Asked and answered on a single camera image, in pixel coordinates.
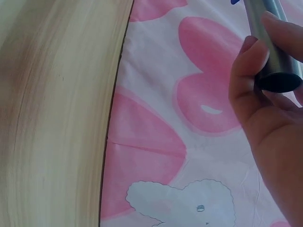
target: blue object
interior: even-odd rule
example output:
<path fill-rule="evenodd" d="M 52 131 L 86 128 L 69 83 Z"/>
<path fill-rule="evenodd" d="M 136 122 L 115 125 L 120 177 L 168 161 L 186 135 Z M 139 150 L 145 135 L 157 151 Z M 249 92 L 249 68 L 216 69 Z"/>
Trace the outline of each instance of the blue object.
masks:
<path fill-rule="evenodd" d="M 198 211 L 198 212 L 203 212 L 204 210 L 205 210 L 204 205 L 199 205 L 199 206 L 197 207 L 197 211 Z"/>
<path fill-rule="evenodd" d="M 237 2 L 239 2 L 240 0 L 231 0 L 232 5 L 236 4 Z"/>

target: white cartoon cloud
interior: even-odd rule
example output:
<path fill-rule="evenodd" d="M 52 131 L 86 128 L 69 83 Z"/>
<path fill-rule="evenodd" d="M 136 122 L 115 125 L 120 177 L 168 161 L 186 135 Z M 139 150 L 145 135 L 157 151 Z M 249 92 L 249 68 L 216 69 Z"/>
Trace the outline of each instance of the white cartoon cloud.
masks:
<path fill-rule="evenodd" d="M 202 180 L 177 189 L 154 182 L 133 183 L 126 200 L 135 210 L 159 220 L 159 227 L 233 227 L 231 191 L 219 181 Z"/>

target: blue dot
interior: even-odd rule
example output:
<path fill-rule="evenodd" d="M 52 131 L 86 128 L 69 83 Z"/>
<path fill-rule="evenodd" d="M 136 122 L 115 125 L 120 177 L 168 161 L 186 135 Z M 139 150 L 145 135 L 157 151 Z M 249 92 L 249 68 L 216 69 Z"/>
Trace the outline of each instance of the blue dot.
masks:
<path fill-rule="evenodd" d="M 203 205 L 199 205 L 198 207 L 197 207 L 197 211 L 198 212 L 203 212 L 205 210 L 205 207 L 203 206 Z"/>

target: cartoon print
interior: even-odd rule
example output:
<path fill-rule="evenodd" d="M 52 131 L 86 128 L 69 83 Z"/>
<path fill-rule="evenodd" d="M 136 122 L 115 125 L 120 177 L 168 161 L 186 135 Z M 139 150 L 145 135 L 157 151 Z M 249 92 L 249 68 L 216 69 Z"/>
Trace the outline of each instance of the cartoon print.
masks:
<path fill-rule="evenodd" d="M 183 166 L 186 147 L 175 131 L 130 91 L 117 87 L 113 100 L 102 189 L 101 218 L 126 215 L 133 182 L 168 184 Z"/>
<path fill-rule="evenodd" d="M 188 58 L 202 71 L 177 82 L 177 112 L 201 134 L 218 134 L 240 127 L 228 100 L 232 63 L 242 40 L 224 26 L 202 17 L 186 17 L 179 39 Z"/>
<path fill-rule="evenodd" d="M 231 191 L 215 180 L 196 181 L 184 189 L 141 181 L 129 187 L 126 200 L 136 212 L 159 220 L 159 227 L 235 225 Z"/>
<path fill-rule="evenodd" d="M 130 22 L 154 20 L 186 5 L 187 0 L 135 0 Z"/>

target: wood grain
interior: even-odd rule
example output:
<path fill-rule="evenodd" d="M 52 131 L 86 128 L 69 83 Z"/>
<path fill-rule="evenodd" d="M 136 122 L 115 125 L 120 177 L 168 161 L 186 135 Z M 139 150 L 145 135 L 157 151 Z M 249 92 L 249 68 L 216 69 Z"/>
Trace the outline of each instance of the wood grain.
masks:
<path fill-rule="evenodd" d="M 0 0 L 0 226 L 97 227 L 133 0 Z"/>

